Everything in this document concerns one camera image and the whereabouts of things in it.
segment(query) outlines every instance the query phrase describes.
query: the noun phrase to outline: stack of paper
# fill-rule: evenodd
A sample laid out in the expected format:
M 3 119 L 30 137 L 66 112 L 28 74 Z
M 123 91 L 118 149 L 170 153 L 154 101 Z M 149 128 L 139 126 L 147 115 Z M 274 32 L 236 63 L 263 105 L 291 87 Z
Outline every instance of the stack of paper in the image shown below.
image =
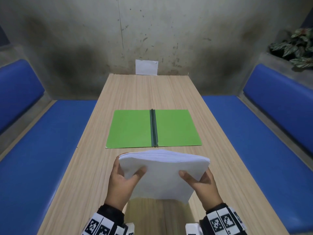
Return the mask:
M 147 172 L 135 187 L 131 199 L 174 199 L 188 203 L 193 189 L 179 176 L 179 170 L 187 171 L 200 180 L 210 164 L 209 158 L 167 150 L 149 150 L 127 153 L 119 157 L 119 163 L 129 179 L 142 166 Z

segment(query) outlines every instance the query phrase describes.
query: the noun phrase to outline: blue seat backrest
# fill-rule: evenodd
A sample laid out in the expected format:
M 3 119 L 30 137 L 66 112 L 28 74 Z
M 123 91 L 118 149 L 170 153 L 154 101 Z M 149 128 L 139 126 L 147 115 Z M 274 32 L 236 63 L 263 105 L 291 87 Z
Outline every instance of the blue seat backrest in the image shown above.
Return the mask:
M 313 90 L 259 64 L 244 93 L 313 153 Z
M 32 106 L 44 91 L 26 60 L 20 59 L 0 68 L 0 133 Z

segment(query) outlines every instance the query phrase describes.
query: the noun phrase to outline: hand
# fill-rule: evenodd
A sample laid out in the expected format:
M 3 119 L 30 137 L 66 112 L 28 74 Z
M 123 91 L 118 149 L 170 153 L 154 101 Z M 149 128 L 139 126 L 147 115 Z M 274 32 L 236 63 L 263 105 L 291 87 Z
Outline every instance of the hand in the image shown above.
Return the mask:
M 195 180 L 186 171 L 179 171 L 179 175 L 195 190 L 205 211 L 223 203 L 218 193 L 213 174 L 209 168 L 205 171 L 200 181 Z
M 113 164 L 109 179 L 108 194 L 104 203 L 122 211 L 129 201 L 135 186 L 146 173 L 147 169 L 146 167 L 141 167 L 131 178 L 126 180 L 119 164 L 119 156 L 116 157 Z

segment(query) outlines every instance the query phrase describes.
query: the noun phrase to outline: sleeve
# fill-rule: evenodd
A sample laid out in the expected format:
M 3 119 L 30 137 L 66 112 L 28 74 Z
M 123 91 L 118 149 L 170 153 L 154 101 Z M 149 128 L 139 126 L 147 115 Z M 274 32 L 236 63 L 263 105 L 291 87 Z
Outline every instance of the sleeve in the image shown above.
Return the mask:
M 203 235 L 247 235 L 247 228 L 236 211 L 225 203 L 206 211 L 199 222 Z
M 124 224 L 122 211 L 104 204 L 89 219 L 81 235 L 134 235 L 134 232 L 133 223 Z

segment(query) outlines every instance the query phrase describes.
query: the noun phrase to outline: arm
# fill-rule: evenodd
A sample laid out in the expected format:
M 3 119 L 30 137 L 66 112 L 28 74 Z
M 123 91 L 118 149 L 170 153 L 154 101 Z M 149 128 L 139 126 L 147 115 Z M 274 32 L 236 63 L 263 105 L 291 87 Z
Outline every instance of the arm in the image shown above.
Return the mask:
M 134 235 L 135 226 L 133 223 L 124 224 L 122 210 L 146 171 L 145 167 L 140 168 L 130 179 L 126 180 L 119 165 L 119 156 L 117 156 L 110 175 L 104 205 L 100 206 L 88 221 L 82 235 Z
M 187 234 L 204 235 L 246 235 L 246 226 L 243 224 L 235 210 L 228 207 L 218 193 L 218 189 L 210 169 L 201 177 L 200 181 L 195 180 L 186 171 L 179 172 L 180 177 L 186 181 L 196 192 L 206 216 L 198 224 L 187 224 Z

